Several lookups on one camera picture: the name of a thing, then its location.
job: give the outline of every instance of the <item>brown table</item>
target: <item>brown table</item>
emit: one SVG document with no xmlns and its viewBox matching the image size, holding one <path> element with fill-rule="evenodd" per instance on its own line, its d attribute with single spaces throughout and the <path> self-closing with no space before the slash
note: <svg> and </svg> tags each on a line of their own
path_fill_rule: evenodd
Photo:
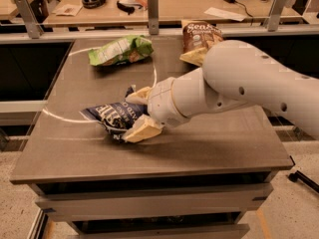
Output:
<svg viewBox="0 0 319 239">
<path fill-rule="evenodd" d="M 0 20 L 12 20 L 18 13 L 13 0 L 0 0 Z"/>
<path fill-rule="evenodd" d="M 114 142 L 99 124 L 83 122 L 79 111 L 122 100 L 132 84 L 151 86 L 154 65 L 159 80 L 193 67 L 178 59 L 181 36 L 152 37 L 155 52 L 135 64 L 90 66 L 87 49 L 109 41 L 74 43 L 48 98 L 51 114 L 40 114 L 11 182 L 29 184 L 50 218 L 79 233 L 241 238 L 248 227 L 236 222 L 270 194 L 272 176 L 292 166 L 262 108 L 198 116 L 137 144 Z M 138 232 L 110 226 L 115 219 L 141 224 L 141 219 L 180 215 L 205 221 L 187 228 L 146 223 Z"/>
<path fill-rule="evenodd" d="M 130 26 L 146 25 L 148 23 L 148 11 L 136 10 L 128 15 L 117 7 L 118 0 L 107 0 L 107 3 L 96 9 L 82 8 L 74 17 L 56 16 L 50 14 L 44 21 L 46 27 L 97 27 L 97 26 Z M 254 16 L 254 21 L 262 22 L 270 12 L 272 0 L 261 2 L 260 0 L 237 0 L 247 7 L 248 12 Z M 63 0 L 57 8 L 66 4 L 81 5 L 82 0 Z M 204 20 L 210 23 L 234 22 L 205 14 L 208 8 L 239 13 L 246 15 L 244 7 L 238 4 L 229 4 L 223 0 L 159 0 L 159 23 L 161 25 L 180 24 L 181 20 Z M 291 8 L 284 8 L 282 19 L 286 21 L 296 20 L 301 16 Z"/>
</svg>

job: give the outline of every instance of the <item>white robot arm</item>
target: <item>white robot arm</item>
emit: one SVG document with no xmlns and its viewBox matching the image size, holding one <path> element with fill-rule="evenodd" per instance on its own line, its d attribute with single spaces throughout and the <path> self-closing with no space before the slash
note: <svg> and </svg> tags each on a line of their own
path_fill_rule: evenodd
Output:
<svg viewBox="0 0 319 239">
<path fill-rule="evenodd" d="M 252 105 L 282 116 L 319 139 L 319 81 L 292 71 L 241 41 L 213 46 L 202 68 L 156 84 L 151 118 L 178 126 L 192 117 Z"/>
</svg>

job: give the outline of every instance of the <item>table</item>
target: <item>table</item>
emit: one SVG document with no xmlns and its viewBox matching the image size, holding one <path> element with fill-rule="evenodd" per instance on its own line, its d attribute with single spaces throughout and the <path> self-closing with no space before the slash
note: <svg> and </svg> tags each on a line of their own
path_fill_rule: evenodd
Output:
<svg viewBox="0 0 319 239">
<path fill-rule="evenodd" d="M 107 0 L 107 3 L 96 9 L 82 8 L 74 17 L 56 16 L 50 14 L 44 21 L 46 27 L 97 27 L 97 26 L 130 26 L 146 25 L 148 11 L 136 10 L 128 15 L 117 7 L 118 0 Z M 246 5 L 248 12 L 254 16 L 254 21 L 263 22 L 269 15 L 272 0 L 237 0 Z M 56 8 L 66 4 L 81 5 L 82 0 L 63 0 Z M 229 12 L 246 15 L 244 7 L 238 4 L 229 4 L 223 0 L 159 0 L 159 23 L 161 25 L 180 25 L 181 20 L 204 20 L 210 23 L 234 22 L 205 14 L 208 8 L 214 7 Z M 291 8 L 284 8 L 282 18 L 286 21 L 295 21 L 301 16 Z"/>
<path fill-rule="evenodd" d="M 0 20 L 12 20 L 18 13 L 13 0 L 0 0 Z"/>
<path fill-rule="evenodd" d="M 261 107 L 198 116 L 137 144 L 79 114 L 151 86 L 155 68 L 159 81 L 193 69 L 178 58 L 181 36 L 149 38 L 151 57 L 109 68 L 90 66 L 87 51 L 110 38 L 75 41 L 10 180 L 81 238 L 241 238 L 249 228 L 237 221 L 293 165 Z"/>
</svg>

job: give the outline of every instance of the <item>crumpled bag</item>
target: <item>crumpled bag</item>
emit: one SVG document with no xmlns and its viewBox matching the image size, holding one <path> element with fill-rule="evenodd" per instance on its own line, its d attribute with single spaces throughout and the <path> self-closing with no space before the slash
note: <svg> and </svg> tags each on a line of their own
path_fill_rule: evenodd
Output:
<svg viewBox="0 0 319 239">
<path fill-rule="evenodd" d="M 90 50 L 89 59 L 92 66 L 110 66 L 145 59 L 153 51 L 151 40 L 139 35 L 128 35 L 99 49 Z"/>
<path fill-rule="evenodd" d="M 86 108 L 80 113 L 87 120 L 102 124 L 108 134 L 119 142 L 139 142 L 159 135 L 163 126 L 148 114 L 148 94 L 146 87 L 135 92 L 129 87 L 122 102 Z"/>
</svg>

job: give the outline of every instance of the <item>chip bag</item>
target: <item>chip bag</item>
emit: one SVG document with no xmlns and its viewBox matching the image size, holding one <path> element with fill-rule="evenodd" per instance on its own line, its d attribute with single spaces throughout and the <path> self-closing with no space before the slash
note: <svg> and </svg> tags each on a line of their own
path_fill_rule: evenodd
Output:
<svg viewBox="0 0 319 239">
<path fill-rule="evenodd" d="M 146 90 L 135 92 L 129 87 L 126 98 L 131 96 L 131 103 L 126 100 L 102 106 L 86 108 L 80 113 L 88 120 L 101 123 L 113 139 L 123 142 L 138 142 L 161 133 L 162 125 L 154 121 L 148 114 L 148 106 L 141 102 Z"/>
<path fill-rule="evenodd" d="M 207 51 L 222 42 L 221 31 L 204 21 L 182 21 L 183 53 L 180 59 L 202 66 Z"/>
<path fill-rule="evenodd" d="M 138 35 L 129 35 L 112 41 L 99 49 L 89 51 L 92 66 L 110 66 L 133 63 L 153 52 L 152 41 Z"/>
</svg>

